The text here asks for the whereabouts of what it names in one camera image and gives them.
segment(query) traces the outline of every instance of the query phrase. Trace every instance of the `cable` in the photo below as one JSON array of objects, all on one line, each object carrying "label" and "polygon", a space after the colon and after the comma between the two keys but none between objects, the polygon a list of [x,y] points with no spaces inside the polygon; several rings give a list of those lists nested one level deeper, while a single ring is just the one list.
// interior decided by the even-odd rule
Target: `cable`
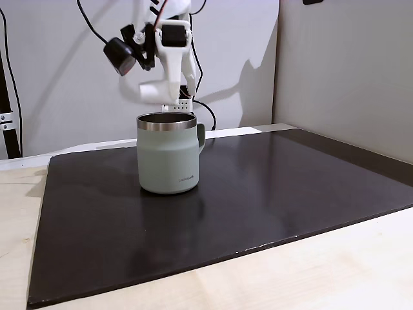
[{"label": "cable", "polygon": [[[204,7],[205,3],[206,3],[206,1],[204,2],[204,4],[203,4],[203,6],[201,7],[201,9],[200,9],[199,11],[197,11],[196,13],[194,13],[194,14],[199,13],[199,12],[202,10],[202,8]],[[190,15],[189,15],[189,21],[190,21],[190,24],[191,24],[191,31],[192,31],[192,15],[194,15],[194,14],[190,14]],[[203,71],[202,71],[201,63],[199,62],[198,56],[197,56],[197,54],[196,54],[195,44],[194,44],[194,37],[193,37],[193,36],[192,36],[191,46],[192,46],[192,51],[194,52],[194,57],[195,57],[195,60],[196,60],[196,63],[197,63],[197,65],[198,65],[199,72],[200,72],[198,84],[196,85],[196,91],[198,91],[198,88],[199,88],[199,86],[200,86],[200,84],[201,84],[201,80],[202,80],[202,77],[203,77],[204,73],[203,73]],[[193,101],[193,102],[196,102],[196,103],[198,103],[198,104],[200,104],[200,105],[202,105],[203,107],[205,107],[205,108],[209,111],[209,113],[211,113],[212,119],[214,120],[214,124],[212,125],[212,129],[211,129],[211,130],[212,130],[212,131],[215,130],[216,127],[217,127],[217,119],[216,119],[216,117],[215,117],[214,111],[212,111],[212,109],[211,109],[208,105],[206,105],[205,103],[200,102],[200,101],[198,101],[198,100],[195,100],[195,96],[192,98],[192,101]]]},{"label": "cable", "polygon": [[156,30],[157,22],[159,21],[159,18],[161,18],[163,9],[164,9],[164,7],[165,7],[165,5],[166,5],[167,2],[168,2],[168,0],[165,0],[165,2],[164,2],[164,3],[162,4],[162,6],[161,6],[161,9],[159,10],[159,14],[157,15],[157,17],[156,17],[156,19],[155,19],[154,30]]},{"label": "cable", "polygon": [[193,102],[196,102],[196,103],[198,103],[198,104],[202,105],[203,107],[205,107],[205,108],[209,111],[209,113],[211,113],[212,118],[214,119],[214,124],[212,125],[211,130],[212,130],[212,131],[214,131],[214,130],[215,130],[215,128],[217,127],[217,119],[215,118],[215,114],[214,114],[214,112],[211,110],[211,108],[210,108],[210,107],[208,107],[208,105],[206,105],[206,104],[205,104],[205,103],[203,103],[203,102],[200,102],[200,101],[198,101],[198,100],[194,100],[194,99],[193,99]]},{"label": "cable", "polygon": [[3,13],[3,10],[0,8],[0,13],[3,17],[3,23],[4,23],[4,29],[5,29],[5,50],[6,50],[6,58],[7,58],[7,66],[8,66],[8,71],[10,73],[10,77],[12,78],[13,82],[13,88],[14,88],[14,94],[15,94],[15,99],[17,101],[17,107],[19,108],[19,122],[20,122],[20,156],[23,157],[23,119],[21,117],[21,106],[20,106],[20,99],[19,99],[19,94],[17,93],[17,87],[15,85],[15,80],[14,80],[14,75],[12,71],[12,66],[10,64],[10,58],[8,56],[8,40],[7,40],[7,23],[6,23],[6,16]]},{"label": "cable", "polygon": [[[192,32],[192,16],[191,15],[189,15],[189,22],[191,24],[191,32]],[[196,54],[194,36],[192,36],[191,46],[192,46],[192,51],[194,52],[194,57],[196,60],[196,64],[198,65],[199,73],[200,73],[198,84],[196,85],[196,91],[198,91],[199,85],[201,84],[201,81],[202,81],[202,77],[204,76],[204,72],[202,71],[201,64],[199,63],[198,55]]]},{"label": "cable", "polygon": [[204,3],[202,4],[201,8],[198,11],[196,11],[195,13],[189,13],[189,15],[195,15],[195,14],[200,13],[200,11],[202,11],[202,9],[204,8],[205,3],[207,3],[207,0],[204,0]]},{"label": "cable", "polygon": [[106,41],[106,40],[105,40],[100,34],[98,34],[97,31],[93,28],[92,24],[90,23],[88,17],[87,17],[86,14],[85,14],[85,11],[84,11],[83,8],[82,8],[82,5],[80,4],[80,0],[77,0],[77,5],[78,5],[78,7],[79,7],[79,9],[80,9],[80,12],[81,12],[82,15],[83,15],[83,18],[84,18],[85,21],[86,21],[86,24],[88,24],[88,26],[89,26],[89,28],[91,29],[91,31],[92,31],[100,40],[102,40],[102,42],[103,42],[104,44],[108,44],[108,41]]}]

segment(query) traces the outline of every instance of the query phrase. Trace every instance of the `light wood surface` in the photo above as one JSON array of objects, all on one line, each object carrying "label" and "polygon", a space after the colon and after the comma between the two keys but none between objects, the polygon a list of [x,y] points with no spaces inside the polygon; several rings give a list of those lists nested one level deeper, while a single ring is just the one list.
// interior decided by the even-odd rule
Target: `light wood surface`
[{"label": "light wood surface", "polygon": [[[45,180],[0,172],[0,309],[26,308]],[[413,209],[45,309],[413,309]]]}]

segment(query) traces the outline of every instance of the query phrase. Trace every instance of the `sage green mug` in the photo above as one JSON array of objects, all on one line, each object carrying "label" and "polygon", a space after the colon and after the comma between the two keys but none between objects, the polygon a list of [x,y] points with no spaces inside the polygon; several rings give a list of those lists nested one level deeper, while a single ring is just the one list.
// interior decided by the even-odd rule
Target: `sage green mug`
[{"label": "sage green mug", "polygon": [[137,166],[142,188],[156,194],[189,191],[199,181],[205,126],[187,113],[152,113],[137,118]]}]

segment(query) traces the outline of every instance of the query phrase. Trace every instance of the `dark table mat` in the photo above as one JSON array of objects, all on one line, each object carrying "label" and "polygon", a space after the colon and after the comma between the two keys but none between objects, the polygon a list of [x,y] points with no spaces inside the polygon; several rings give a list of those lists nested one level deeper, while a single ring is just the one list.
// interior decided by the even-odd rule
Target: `dark table mat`
[{"label": "dark table mat", "polygon": [[410,207],[412,166],[294,129],[208,140],[199,185],[139,186],[136,149],[53,157],[29,307],[140,284]]}]

